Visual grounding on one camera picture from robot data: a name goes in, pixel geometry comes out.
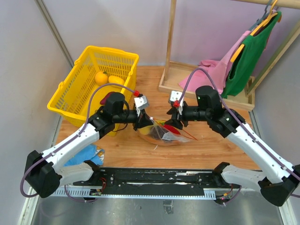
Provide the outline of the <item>red chili pepper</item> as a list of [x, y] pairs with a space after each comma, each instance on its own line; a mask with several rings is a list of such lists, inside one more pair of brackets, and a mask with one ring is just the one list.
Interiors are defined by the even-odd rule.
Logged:
[[164, 124], [163, 127], [168, 131], [172, 132], [173, 134], [180, 135], [180, 131], [171, 125]]

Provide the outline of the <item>yellow banana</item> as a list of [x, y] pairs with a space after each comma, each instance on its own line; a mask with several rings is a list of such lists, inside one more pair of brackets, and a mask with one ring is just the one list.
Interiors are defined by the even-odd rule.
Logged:
[[146, 126], [146, 127], [138, 129], [138, 131], [141, 135], [150, 135], [153, 128], [154, 128], [153, 125], [152, 126]]

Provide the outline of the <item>dark red grape bunch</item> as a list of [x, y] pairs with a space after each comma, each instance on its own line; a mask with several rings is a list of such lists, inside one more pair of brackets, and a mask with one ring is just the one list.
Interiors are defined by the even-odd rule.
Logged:
[[161, 140], [165, 134], [165, 130], [161, 126], [154, 126], [151, 134], [149, 135], [151, 138], [155, 140]]

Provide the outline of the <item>clear zip top bag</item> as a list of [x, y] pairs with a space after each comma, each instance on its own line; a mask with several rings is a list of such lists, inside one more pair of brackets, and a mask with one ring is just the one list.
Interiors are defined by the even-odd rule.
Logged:
[[197, 139], [185, 130], [177, 129], [167, 125], [165, 120], [158, 120], [150, 117], [152, 125], [139, 128], [139, 136], [158, 146], [173, 146], [196, 141]]

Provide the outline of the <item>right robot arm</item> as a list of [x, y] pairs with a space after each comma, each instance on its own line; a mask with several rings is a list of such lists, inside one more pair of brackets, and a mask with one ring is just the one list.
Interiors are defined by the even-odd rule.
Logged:
[[260, 192], [275, 206], [283, 206], [300, 184], [300, 167], [278, 155], [245, 122], [236, 111], [229, 109], [217, 90], [211, 86], [196, 89], [196, 106], [188, 106], [180, 91], [171, 91], [167, 124], [178, 129], [190, 121], [205, 121], [223, 138], [242, 149], [260, 168], [246, 170], [222, 162], [214, 170], [212, 181], [219, 188], [236, 184]]

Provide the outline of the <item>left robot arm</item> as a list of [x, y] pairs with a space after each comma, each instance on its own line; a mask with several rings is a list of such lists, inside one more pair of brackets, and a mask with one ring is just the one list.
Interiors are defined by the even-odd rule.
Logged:
[[145, 112], [149, 105], [147, 98], [140, 93], [134, 93], [134, 96], [134, 108], [130, 110], [124, 109], [128, 103], [123, 94], [111, 93], [105, 104], [71, 136], [41, 153], [36, 150], [29, 153], [21, 182], [28, 182], [41, 198], [77, 181], [86, 181], [92, 186], [98, 184], [100, 173], [95, 163], [85, 161], [70, 168], [64, 168], [64, 165], [82, 149], [112, 132], [116, 124], [133, 124], [134, 130], [151, 124]]

